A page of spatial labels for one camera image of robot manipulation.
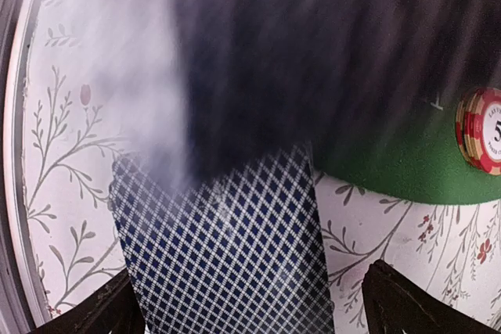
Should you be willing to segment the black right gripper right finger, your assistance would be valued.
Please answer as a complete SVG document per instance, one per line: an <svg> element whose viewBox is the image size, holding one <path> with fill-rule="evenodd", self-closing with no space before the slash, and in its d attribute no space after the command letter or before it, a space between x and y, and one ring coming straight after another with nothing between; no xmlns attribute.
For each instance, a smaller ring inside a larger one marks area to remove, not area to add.
<svg viewBox="0 0 501 334"><path fill-rule="evenodd" d="M362 281L368 333L497 333L427 294L383 260Z"/></svg>

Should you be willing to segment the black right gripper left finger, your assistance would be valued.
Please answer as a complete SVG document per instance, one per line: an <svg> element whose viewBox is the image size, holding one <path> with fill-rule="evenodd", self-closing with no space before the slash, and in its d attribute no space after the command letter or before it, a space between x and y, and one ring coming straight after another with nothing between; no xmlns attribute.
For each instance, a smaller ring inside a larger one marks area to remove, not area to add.
<svg viewBox="0 0 501 334"><path fill-rule="evenodd" d="M145 320L124 269L70 311L33 334L144 333Z"/></svg>

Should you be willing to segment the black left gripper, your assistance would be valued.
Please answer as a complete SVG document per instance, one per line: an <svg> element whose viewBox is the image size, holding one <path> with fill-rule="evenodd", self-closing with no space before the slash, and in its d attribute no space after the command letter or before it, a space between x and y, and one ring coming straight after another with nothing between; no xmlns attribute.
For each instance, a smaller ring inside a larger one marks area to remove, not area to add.
<svg viewBox="0 0 501 334"><path fill-rule="evenodd" d="M198 181L311 142L382 143L422 99L496 84L500 0L175 0Z"/></svg>

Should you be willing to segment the blue checked card deck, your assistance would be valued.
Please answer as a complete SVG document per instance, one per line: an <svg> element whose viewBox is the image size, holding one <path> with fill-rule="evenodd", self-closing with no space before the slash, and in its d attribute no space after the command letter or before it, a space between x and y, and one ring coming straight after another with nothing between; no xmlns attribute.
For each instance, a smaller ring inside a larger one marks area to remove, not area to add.
<svg viewBox="0 0 501 334"><path fill-rule="evenodd" d="M130 156L112 171L110 208L151 333L334 331L304 147L184 192Z"/></svg>

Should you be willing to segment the small chip stack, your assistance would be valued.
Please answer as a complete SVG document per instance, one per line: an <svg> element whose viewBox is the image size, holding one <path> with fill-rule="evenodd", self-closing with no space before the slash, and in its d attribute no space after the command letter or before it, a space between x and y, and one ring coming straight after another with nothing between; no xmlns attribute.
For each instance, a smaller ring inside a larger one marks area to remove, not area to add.
<svg viewBox="0 0 501 334"><path fill-rule="evenodd" d="M500 90L473 88L456 107L456 142L468 164L500 176Z"/></svg>

